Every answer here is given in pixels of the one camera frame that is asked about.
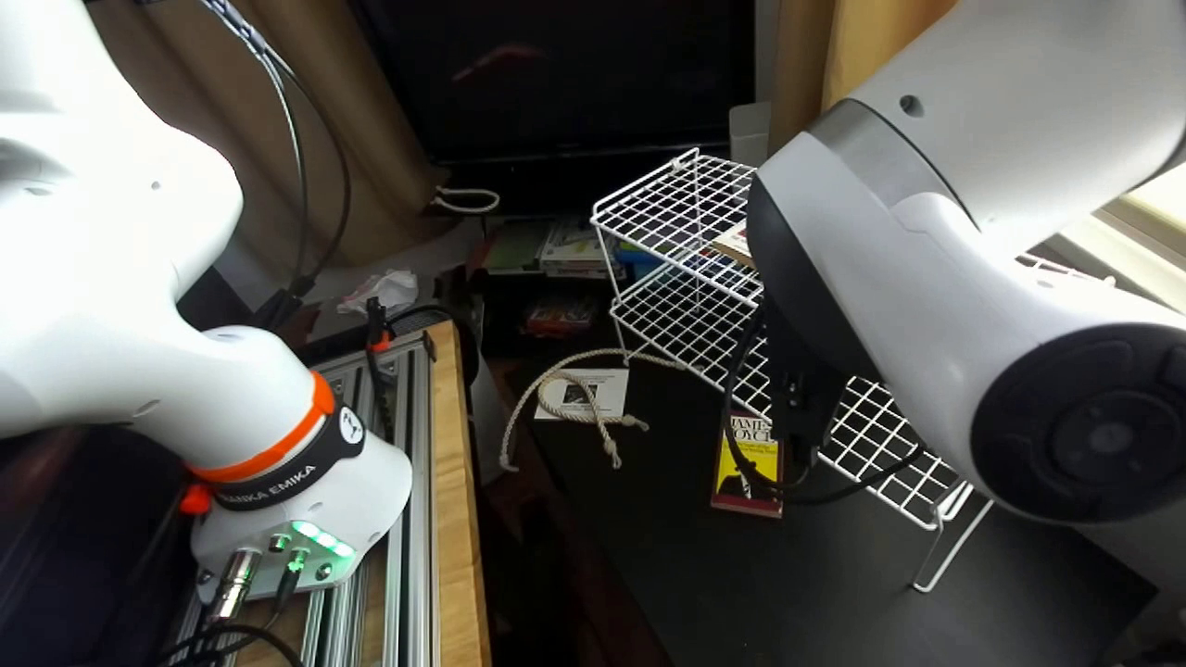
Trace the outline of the black television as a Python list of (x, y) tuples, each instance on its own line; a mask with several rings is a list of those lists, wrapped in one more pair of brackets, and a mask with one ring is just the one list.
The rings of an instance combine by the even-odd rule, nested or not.
[(354, 0), (443, 162), (718, 140), (753, 96), (758, 0)]

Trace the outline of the black side table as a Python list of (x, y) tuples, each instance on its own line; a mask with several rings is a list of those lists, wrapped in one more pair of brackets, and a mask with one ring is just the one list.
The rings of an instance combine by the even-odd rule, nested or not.
[(937, 590), (928, 532), (872, 498), (780, 519), (712, 504), (718, 395), (636, 371), (618, 457), (520, 431), (523, 585), (555, 592), (581, 667), (1102, 667), (1154, 585), (1070, 531), (989, 516)]

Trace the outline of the beige curtain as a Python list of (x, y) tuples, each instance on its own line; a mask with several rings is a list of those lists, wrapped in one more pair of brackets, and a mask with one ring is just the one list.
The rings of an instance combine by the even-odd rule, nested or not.
[(955, 0), (774, 0), (771, 111), (806, 127), (853, 93)]

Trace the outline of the aluminium frame rail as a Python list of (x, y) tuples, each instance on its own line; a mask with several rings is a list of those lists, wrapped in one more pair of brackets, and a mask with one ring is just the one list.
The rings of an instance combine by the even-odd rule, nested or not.
[(324, 362), (357, 458), (202, 521), (197, 595), (161, 667), (489, 662), (468, 336), (457, 322)]

